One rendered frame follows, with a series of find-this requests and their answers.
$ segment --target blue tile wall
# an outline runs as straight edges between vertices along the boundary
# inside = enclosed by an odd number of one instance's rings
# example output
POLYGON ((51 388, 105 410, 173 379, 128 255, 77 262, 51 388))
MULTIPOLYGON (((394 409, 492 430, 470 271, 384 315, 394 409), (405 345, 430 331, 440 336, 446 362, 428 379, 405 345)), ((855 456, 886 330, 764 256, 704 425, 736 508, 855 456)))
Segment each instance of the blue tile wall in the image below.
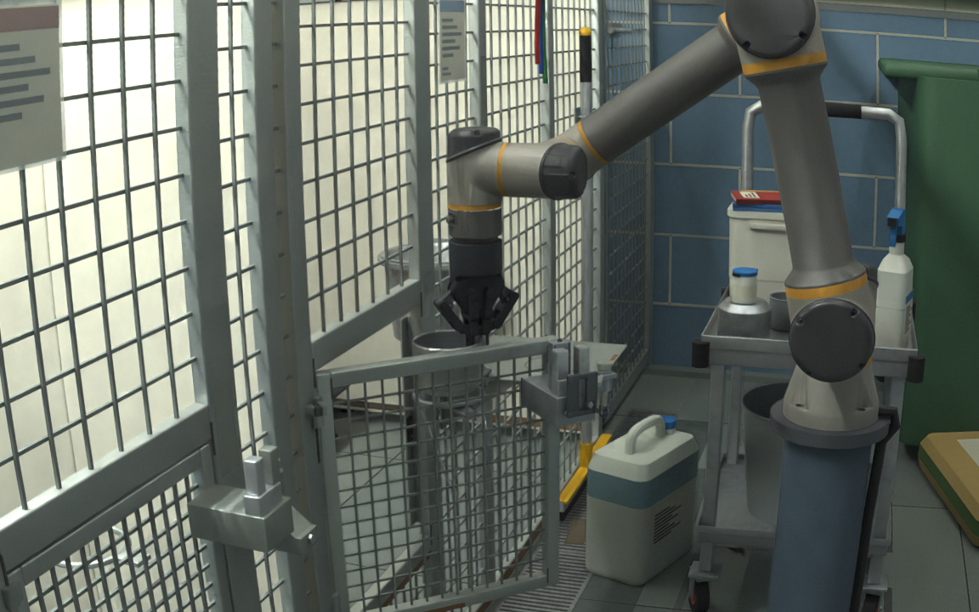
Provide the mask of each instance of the blue tile wall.
MULTIPOLYGON (((653 60, 660 63, 709 31, 722 7, 653 5, 653 60)), ((937 17, 823 11, 829 64, 826 100, 897 108, 897 90, 879 58, 979 65, 979 22, 937 17)), ((690 365, 690 342, 727 285, 727 192, 737 189, 742 120, 758 100, 745 78, 683 113, 656 135, 653 363, 690 365), (668 256, 670 281, 668 282, 668 256), (685 303, 688 306, 670 306, 685 303)), ((830 120, 853 254, 878 266, 886 255, 886 214, 894 206, 894 132, 882 121, 830 120)), ((765 117, 755 127, 754 187, 777 189, 765 117)), ((909 239, 916 240, 910 213, 909 239)))

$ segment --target blue cap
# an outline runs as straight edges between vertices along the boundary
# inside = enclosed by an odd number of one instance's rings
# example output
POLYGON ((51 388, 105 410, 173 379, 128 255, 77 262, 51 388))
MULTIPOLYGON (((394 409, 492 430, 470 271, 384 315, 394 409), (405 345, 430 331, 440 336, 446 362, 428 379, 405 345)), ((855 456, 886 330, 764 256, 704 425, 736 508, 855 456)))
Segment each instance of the blue cap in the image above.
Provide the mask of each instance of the blue cap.
POLYGON ((905 209, 891 208, 886 214, 886 225, 890 226, 890 247, 897 247, 898 236, 905 236, 905 209))

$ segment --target metal stand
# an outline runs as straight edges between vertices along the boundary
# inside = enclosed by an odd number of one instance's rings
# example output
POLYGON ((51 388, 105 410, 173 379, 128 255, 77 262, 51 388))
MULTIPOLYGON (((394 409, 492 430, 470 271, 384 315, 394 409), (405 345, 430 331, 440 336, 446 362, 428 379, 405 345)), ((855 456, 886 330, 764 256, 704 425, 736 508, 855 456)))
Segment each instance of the metal stand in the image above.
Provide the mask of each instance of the metal stand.
MULTIPOLYGON (((746 469, 738 453, 738 423, 742 411, 744 368, 792 369, 795 361, 789 351, 788 334, 770 331, 764 337, 726 337, 716 333, 714 311, 702 332, 708 343, 708 364, 711 367, 710 408, 708 408, 708 445, 705 450, 705 491, 702 516, 697 526, 700 542, 699 558, 690 566, 690 578, 695 585, 718 580, 720 567, 715 563, 716 547, 749 547, 772 550, 776 540, 776 525, 754 518, 746 507, 746 469), (722 448, 724 384, 727 368, 731 369, 731 414, 727 431, 727 448, 722 448)), ((885 378, 881 404, 897 408, 901 417, 908 378, 910 357, 916 357, 916 328, 909 348, 875 348, 874 375, 885 378)), ((886 443, 886 455, 875 504, 874 528, 871 530, 868 572, 863 591, 868 595, 886 595, 886 578, 882 576, 882 560, 892 549, 892 520, 890 502, 893 499, 894 470, 897 468, 897 436, 886 443)))

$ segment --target blue cylindrical pedestal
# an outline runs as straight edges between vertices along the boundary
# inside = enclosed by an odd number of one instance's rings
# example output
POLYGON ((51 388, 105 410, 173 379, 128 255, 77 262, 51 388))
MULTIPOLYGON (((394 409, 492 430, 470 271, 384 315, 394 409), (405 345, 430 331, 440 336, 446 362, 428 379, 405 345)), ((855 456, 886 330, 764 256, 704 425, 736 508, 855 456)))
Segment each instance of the blue cylindrical pedestal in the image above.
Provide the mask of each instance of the blue cylindrical pedestal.
POLYGON ((769 609, 847 612, 867 497, 870 446, 784 442, 769 609))

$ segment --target black handle grip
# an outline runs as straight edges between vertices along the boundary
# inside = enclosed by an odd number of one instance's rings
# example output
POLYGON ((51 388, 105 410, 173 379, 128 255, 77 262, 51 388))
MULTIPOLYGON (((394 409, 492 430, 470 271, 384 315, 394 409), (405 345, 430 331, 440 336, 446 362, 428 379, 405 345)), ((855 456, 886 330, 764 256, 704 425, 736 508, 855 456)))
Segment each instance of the black handle grip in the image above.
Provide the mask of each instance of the black handle grip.
POLYGON ((708 367, 708 342, 694 340, 693 352, 690 355, 690 365, 697 369, 708 367))
POLYGON ((591 82, 591 30, 580 28, 580 82, 591 82))
POLYGON ((905 376, 905 380, 910 383, 923 383, 924 382, 924 363, 927 357, 924 355, 913 355, 908 358, 908 375, 905 376))
POLYGON ((860 105, 850 105, 848 102, 826 102, 826 115, 842 119, 863 119, 863 110, 860 105))

